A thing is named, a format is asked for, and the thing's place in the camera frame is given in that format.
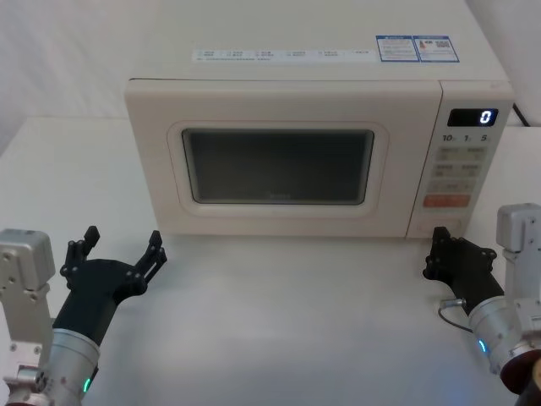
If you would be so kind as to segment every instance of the white wall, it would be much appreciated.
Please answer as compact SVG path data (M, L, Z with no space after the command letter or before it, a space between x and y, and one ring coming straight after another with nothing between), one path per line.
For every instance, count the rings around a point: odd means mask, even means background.
M0 0L0 152L25 117L125 117L160 0Z
M541 0L467 0L509 75L516 103L541 126Z
M29 115L125 117L123 87L160 2L0 0L0 153ZM541 125L541 1L468 2Z

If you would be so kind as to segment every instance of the sticker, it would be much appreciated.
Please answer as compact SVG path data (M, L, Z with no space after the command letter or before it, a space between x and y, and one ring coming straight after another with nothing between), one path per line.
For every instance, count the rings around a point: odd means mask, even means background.
M412 36L376 36L381 62L419 62Z
M196 49L193 62L256 62L256 63L359 63L377 62L371 49L325 50L209 50Z
M413 36L421 62L460 62L448 36Z

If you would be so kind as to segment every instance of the green indicator light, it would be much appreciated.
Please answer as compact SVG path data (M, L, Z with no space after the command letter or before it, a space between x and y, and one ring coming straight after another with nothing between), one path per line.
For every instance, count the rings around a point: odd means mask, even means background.
M88 378L86 381L85 381L85 384L83 385L83 392L84 393L87 393L88 392L88 388L90 387L90 384L92 383L92 381L90 380L90 378Z

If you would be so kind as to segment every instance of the glass window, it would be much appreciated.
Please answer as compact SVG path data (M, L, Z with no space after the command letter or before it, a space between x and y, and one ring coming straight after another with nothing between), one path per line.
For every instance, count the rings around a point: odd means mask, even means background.
M360 205L374 133L368 130L185 129L199 203Z

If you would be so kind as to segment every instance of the black power cord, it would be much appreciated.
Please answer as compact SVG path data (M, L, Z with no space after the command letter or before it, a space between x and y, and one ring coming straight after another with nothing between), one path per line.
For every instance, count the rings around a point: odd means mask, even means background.
M524 127L530 127L530 123L526 120L526 118L524 117L524 114L522 114L521 109L518 108L516 103L513 103L513 110L515 110L515 113L518 116L518 118L521 120L522 125Z
M460 324L456 324L454 321L449 320L447 317L443 315L443 309L438 309L438 316L441 320L443 320L445 323L451 324L452 326L456 328L460 328L461 330L464 330L465 332L471 332L473 333L473 330L471 328L467 328L465 326L461 326Z

